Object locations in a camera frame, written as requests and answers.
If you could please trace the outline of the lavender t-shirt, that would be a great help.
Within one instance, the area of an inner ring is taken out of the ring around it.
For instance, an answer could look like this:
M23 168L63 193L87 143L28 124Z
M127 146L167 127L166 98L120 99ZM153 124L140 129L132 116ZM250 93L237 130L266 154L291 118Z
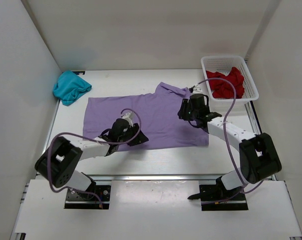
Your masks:
M109 129L123 109L134 110L141 118L141 131L149 139L146 143L119 151L157 150L179 147L206 147L209 136L178 118L183 99L191 95L188 88L178 88L161 82L154 93L115 97L90 97L85 110L83 136L94 139Z

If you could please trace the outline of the black label sticker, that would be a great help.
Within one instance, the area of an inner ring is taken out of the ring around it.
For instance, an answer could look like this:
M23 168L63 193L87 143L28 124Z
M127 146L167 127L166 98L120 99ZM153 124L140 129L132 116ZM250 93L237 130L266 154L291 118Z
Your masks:
M86 71L73 71L76 75L85 75Z

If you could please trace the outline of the red garment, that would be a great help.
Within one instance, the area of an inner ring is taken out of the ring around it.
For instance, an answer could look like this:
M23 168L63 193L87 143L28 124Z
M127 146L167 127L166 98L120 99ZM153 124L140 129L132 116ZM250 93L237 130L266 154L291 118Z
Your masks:
M236 91L236 98L241 99L244 95L244 77L241 72L232 67L230 73L226 76L220 72L210 72L206 71L207 77L210 78L219 78L216 80L209 81L210 88L212 90L212 96L216 99L232 99L234 98L233 88L230 84L233 85Z

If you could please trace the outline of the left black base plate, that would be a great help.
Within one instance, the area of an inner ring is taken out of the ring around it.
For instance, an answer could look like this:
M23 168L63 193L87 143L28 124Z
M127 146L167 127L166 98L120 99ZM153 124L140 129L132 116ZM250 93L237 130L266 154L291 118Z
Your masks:
M108 210L110 206L111 185L96 185L94 193L99 196L101 201L94 195L68 190L64 208L77 210Z

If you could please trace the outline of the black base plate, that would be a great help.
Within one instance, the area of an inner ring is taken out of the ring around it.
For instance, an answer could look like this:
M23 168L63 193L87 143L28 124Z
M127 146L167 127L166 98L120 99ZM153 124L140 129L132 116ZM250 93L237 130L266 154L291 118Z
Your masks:
M240 187L226 192L218 191L216 185L203 184L199 186L202 211L247 211L246 197L240 192Z
M101 201L94 195L68 190L64 208L77 210L108 210L110 206L111 185L96 185L94 193L99 196Z

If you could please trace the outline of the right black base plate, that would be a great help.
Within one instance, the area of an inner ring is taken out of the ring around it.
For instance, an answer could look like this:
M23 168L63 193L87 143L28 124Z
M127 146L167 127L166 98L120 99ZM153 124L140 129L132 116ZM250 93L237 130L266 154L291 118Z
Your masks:
M203 184L199 186L202 211L247 211L246 197L240 192L240 187L226 192L218 191L216 185Z

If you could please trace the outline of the teal t-shirt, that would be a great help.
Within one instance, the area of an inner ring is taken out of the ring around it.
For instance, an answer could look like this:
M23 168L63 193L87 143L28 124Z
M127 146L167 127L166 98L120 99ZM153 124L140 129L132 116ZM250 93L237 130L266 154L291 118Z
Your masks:
M92 85L72 71L62 73L53 87L53 95L63 105L70 106L92 89Z

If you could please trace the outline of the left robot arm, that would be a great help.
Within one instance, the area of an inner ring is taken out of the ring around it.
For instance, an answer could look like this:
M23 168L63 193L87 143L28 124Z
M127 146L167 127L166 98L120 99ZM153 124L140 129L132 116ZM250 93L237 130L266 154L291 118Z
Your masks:
M148 141L137 123L118 118L110 129L94 139L84 137L70 141L58 135L35 163L35 170L49 181L54 191L68 188L84 200L90 200L95 196L96 184L86 174L75 170L78 162L98 156L107 157L117 152L121 145L133 147Z

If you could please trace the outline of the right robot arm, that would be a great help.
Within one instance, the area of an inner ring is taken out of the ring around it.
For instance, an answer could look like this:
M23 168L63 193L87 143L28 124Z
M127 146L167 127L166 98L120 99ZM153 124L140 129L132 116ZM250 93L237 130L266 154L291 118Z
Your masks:
M225 202L243 193L249 184L260 185L262 181L282 169L270 135L254 134L227 121L227 116L212 112L208 96L193 94L181 103L178 117L192 127L202 129L209 135L225 141L227 150L235 148L239 153L239 166L217 178L209 190L193 194L189 200L202 199L207 204Z

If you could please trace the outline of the white plastic basket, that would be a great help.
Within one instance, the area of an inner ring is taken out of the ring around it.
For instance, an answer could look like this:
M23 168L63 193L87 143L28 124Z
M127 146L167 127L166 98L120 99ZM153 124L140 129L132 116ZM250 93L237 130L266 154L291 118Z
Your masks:
M200 89L207 89L210 105L215 108L230 107L236 97L235 107L257 100L259 93L244 59L240 56L204 56L201 59L205 79Z

